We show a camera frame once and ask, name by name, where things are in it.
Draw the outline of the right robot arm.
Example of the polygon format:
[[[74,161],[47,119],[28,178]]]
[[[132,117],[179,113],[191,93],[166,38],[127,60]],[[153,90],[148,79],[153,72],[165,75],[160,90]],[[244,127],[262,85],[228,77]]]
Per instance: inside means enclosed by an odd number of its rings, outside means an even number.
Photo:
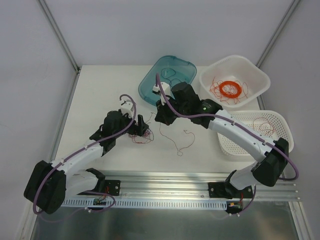
[[[239,197],[242,190],[260,183],[273,187],[288,164],[289,143],[280,137],[274,140],[260,135],[246,126],[211,99],[200,99],[193,87],[180,82],[170,88],[165,82],[153,86],[152,92],[160,96],[156,102],[155,121],[171,125],[176,118],[188,118],[196,125],[215,131],[248,152],[255,163],[232,171],[225,181],[213,188],[219,198]]]

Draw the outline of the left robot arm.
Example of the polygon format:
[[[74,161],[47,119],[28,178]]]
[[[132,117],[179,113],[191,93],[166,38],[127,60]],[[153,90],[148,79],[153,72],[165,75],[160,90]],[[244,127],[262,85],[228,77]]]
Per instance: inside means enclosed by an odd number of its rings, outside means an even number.
[[[52,162],[38,162],[28,180],[23,196],[47,214],[57,211],[65,198],[91,191],[95,195],[105,189],[105,176],[87,165],[102,158],[122,135],[142,137],[149,129],[142,115],[130,116],[121,110],[107,113],[103,124],[93,133],[87,145]]]

